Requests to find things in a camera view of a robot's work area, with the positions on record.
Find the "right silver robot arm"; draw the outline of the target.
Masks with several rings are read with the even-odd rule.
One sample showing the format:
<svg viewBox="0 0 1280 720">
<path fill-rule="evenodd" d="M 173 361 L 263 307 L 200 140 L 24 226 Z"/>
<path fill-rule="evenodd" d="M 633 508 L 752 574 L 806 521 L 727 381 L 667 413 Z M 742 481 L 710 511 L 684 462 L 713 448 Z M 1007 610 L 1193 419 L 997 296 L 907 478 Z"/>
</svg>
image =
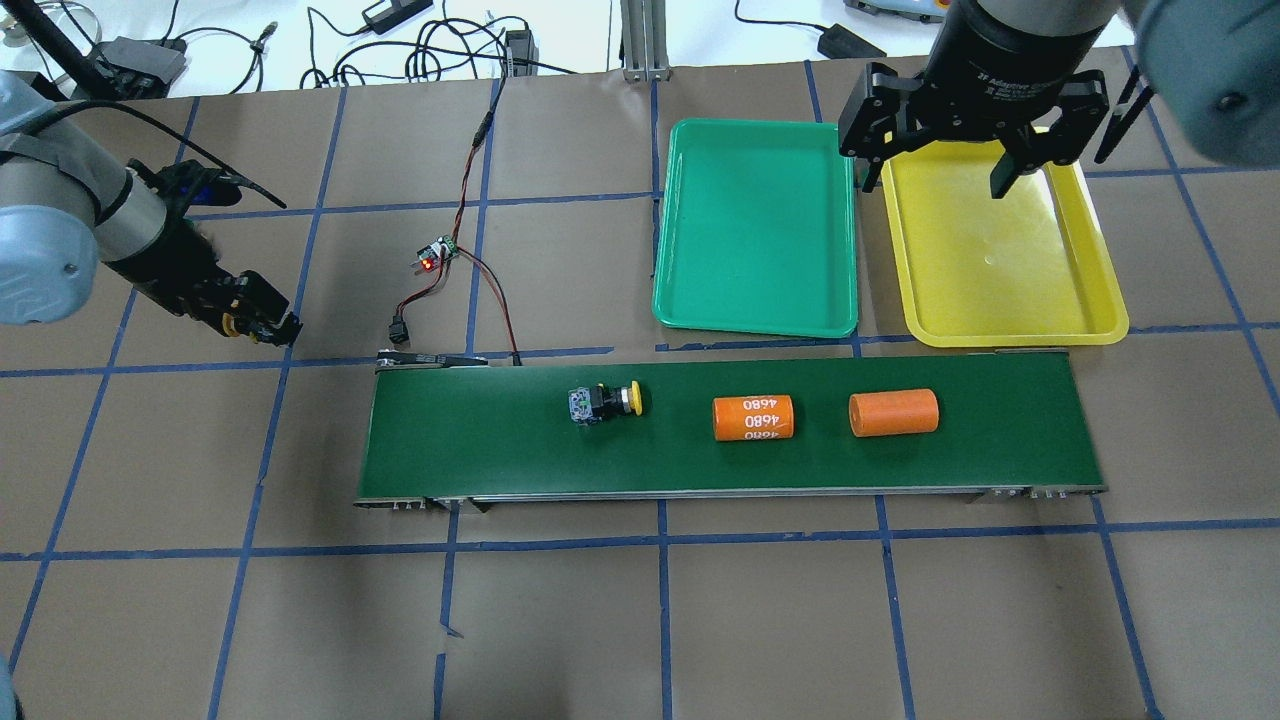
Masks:
<svg viewBox="0 0 1280 720">
<path fill-rule="evenodd" d="M 1082 63 L 1119 12 L 1137 60 L 1111 108 L 1105 74 Z M 1076 161 L 1097 132 L 1103 161 L 1161 96 L 1203 158 L 1274 165 L 1277 14 L 1275 1 L 955 1 L 919 74 L 865 65 L 838 119 L 838 151 L 870 191 L 897 155 L 996 141 L 989 192 L 1001 199 L 1044 164 Z"/>
</svg>

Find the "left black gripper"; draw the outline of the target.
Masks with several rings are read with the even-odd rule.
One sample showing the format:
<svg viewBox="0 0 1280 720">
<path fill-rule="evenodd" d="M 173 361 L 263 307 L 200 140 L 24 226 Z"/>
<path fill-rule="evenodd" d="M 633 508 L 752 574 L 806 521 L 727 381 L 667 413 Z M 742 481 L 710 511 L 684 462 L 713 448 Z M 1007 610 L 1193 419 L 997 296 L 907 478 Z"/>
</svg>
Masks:
<svg viewBox="0 0 1280 720">
<path fill-rule="evenodd" d="M 131 160 L 125 172 L 119 204 L 100 225 L 102 264 L 174 316 L 223 336 L 221 314 L 230 313 L 256 323 L 259 342 L 292 347 L 303 324 L 289 300 L 257 272 L 221 268 L 211 237 L 187 217 L 193 205 L 233 206 L 243 190 L 283 202 L 234 170 L 196 160 L 160 170 Z"/>
</svg>

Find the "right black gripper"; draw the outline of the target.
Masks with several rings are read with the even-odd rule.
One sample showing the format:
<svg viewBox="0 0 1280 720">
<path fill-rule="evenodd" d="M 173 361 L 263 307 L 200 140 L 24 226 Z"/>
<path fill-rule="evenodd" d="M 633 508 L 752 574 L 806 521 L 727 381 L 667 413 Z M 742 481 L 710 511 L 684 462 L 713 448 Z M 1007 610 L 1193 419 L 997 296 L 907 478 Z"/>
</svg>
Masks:
<svg viewBox="0 0 1280 720">
<path fill-rule="evenodd" d="M 1111 20 L 1108 1 L 955 1 L 923 68 L 865 64 L 838 118 L 838 151 L 872 193 L 884 161 L 928 143 L 1004 149 L 989 196 L 1033 167 L 1075 161 L 1108 113 L 1105 74 L 1082 63 Z"/>
</svg>

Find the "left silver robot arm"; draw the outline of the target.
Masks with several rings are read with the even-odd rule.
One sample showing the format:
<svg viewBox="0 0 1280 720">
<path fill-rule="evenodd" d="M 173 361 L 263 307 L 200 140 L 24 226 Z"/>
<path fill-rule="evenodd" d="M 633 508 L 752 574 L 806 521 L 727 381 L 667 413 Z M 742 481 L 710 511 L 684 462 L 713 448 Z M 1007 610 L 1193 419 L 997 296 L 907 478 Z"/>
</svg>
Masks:
<svg viewBox="0 0 1280 720">
<path fill-rule="evenodd" d="M 1 100 L 4 324 L 69 318 L 105 266 L 166 313 L 220 336 L 278 347 L 297 341 L 303 325 L 283 292 L 257 272 L 224 269 L 188 217 L 195 206 L 233 206 L 257 183 L 192 141 L 189 160 L 157 170 L 120 161 L 74 123 L 82 111 L 113 110 L 180 140 L 124 102 L 58 104 L 10 70 Z"/>
</svg>

